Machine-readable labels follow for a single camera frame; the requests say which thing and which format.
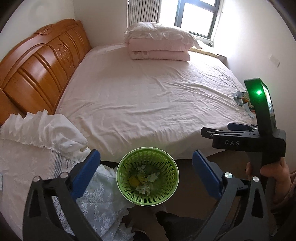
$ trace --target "wooden headboard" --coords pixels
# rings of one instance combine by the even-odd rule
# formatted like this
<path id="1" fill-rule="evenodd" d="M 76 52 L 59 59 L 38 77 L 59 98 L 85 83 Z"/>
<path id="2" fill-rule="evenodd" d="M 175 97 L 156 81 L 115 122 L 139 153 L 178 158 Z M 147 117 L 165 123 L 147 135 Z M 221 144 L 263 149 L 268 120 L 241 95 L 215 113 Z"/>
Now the wooden headboard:
<path id="1" fill-rule="evenodd" d="M 37 30 L 0 62 L 0 125 L 9 115 L 54 114 L 91 47 L 80 21 L 64 19 Z"/>

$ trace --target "bed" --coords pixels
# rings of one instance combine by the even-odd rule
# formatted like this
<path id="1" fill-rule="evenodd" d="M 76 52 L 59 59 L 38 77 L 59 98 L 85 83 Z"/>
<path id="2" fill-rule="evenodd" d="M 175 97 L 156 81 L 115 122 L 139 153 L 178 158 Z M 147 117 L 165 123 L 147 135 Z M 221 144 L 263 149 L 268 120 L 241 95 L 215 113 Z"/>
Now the bed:
<path id="1" fill-rule="evenodd" d="M 125 44 L 91 50 L 80 21 L 47 25 L 0 63 L 0 123 L 11 113 L 63 114 L 107 161 L 142 146 L 174 159 L 191 159 L 196 149 L 214 154 L 203 126 L 252 119 L 233 101 L 244 88 L 231 71 L 214 57 L 190 55 L 190 62 L 133 61 Z"/>

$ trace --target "wall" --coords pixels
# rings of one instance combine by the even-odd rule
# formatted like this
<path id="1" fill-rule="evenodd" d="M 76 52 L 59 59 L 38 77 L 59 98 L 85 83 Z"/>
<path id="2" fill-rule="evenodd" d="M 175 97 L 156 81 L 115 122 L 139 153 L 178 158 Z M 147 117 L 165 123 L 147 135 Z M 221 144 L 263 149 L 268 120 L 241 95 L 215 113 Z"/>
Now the wall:
<path id="1" fill-rule="evenodd" d="M 0 33 L 0 60 L 44 25 L 74 18 L 73 0 L 25 0 Z"/>
<path id="2" fill-rule="evenodd" d="M 75 18 L 81 20 L 92 47 L 124 42 L 128 0 L 74 0 Z"/>
<path id="3" fill-rule="evenodd" d="M 296 42 L 287 25 L 267 0 L 225 0 L 214 43 L 239 81 L 259 77 L 268 86 L 277 127 L 287 133 L 286 159 L 295 169 Z"/>

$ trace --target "human hand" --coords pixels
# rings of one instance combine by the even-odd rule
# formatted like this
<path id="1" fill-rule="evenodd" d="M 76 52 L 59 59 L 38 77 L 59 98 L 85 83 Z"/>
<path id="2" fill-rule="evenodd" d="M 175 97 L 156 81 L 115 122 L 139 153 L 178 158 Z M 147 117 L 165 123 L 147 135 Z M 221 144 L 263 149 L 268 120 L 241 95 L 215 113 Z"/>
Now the human hand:
<path id="1" fill-rule="evenodd" d="M 246 175 L 250 177 L 252 170 L 253 167 L 251 163 L 248 163 L 246 167 Z M 283 201 L 292 185 L 289 167 L 285 162 L 285 158 L 281 157 L 280 161 L 263 166 L 260 169 L 260 174 L 265 177 L 273 177 L 276 180 L 274 203 L 278 204 Z"/>

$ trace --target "pants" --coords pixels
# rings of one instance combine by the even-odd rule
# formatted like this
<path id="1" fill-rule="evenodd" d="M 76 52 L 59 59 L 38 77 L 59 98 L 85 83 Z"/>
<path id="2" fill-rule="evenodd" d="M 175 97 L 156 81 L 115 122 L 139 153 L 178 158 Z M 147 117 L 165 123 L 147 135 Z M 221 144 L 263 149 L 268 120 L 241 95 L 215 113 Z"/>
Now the pants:
<path id="1" fill-rule="evenodd" d="M 165 235 L 169 241 L 186 241 L 196 234 L 198 229 L 204 223 L 203 220 L 198 218 L 182 218 L 177 215 L 157 212 L 157 221 L 165 230 Z M 230 223 L 225 223 L 219 234 L 226 232 L 230 227 Z M 150 241 L 148 236 L 143 232 L 136 232 L 133 237 L 134 241 Z"/>

